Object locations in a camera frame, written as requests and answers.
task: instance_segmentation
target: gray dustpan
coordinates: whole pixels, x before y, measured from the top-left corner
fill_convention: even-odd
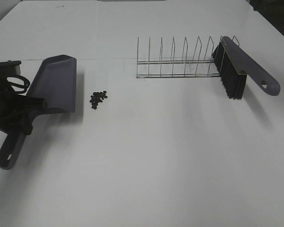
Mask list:
[[[36,105],[30,105],[30,109],[18,119],[21,127],[14,124],[3,130],[8,135],[0,149],[2,169],[14,166],[26,136],[31,133],[31,130],[23,128],[32,129],[31,123],[37,116],[75,112],[76,73],[77,60],[67,55],[47,58],[42,62],[26,95],[27,102],[36,101]]]

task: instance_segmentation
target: hand brush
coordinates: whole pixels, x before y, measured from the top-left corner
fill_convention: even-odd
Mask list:
[[[229,98],[242,99],[247,75],[267,94],[279,95],[281,88],[278,81],[229,37],[221,38],[221,42],[213,52],[213,58]]]

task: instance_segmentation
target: wire dish rack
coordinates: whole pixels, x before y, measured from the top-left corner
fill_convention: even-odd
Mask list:
[[[232,38],[233,41],[240,46],[236,36]],[[158,58],[151,58],[151,38],[148,40],[148,57],[139,59],[139,38],[137,41],[137,78],[211,78],[219,77],[220,74],[214,64],[214,47],[215,44],[211,36],[209,36],[205,52],[202,47],[203,43],[198,36],[195,49],[189,54],[190,49],[187,38],[184,38],[184,44],[181,57],[175,57],[176,41],[172,38],[171,50],[168,57],[163,57],[163,38],[160,41],[160,51]]]

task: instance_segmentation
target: brush bristles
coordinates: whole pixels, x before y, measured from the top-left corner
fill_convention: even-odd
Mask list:
[[[242,99],[247,75],[239,75],[237,73],[227,53],[224,53],[224,47],[221,43],[213,52],[213,57],[214,64],[220,73],[221,80],[226,89],[228,97],[233,99]]]

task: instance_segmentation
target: white table surface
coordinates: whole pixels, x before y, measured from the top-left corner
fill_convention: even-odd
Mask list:
[[[135,78],[138,36],[198,35],[236,35],[280,95]],[[24,1],[0,22],[0,60],[30,80],[58,54],[78,59],[77,111],[38,117],[0,169],[0,227],[284,227],[284,37],[248,3]]]

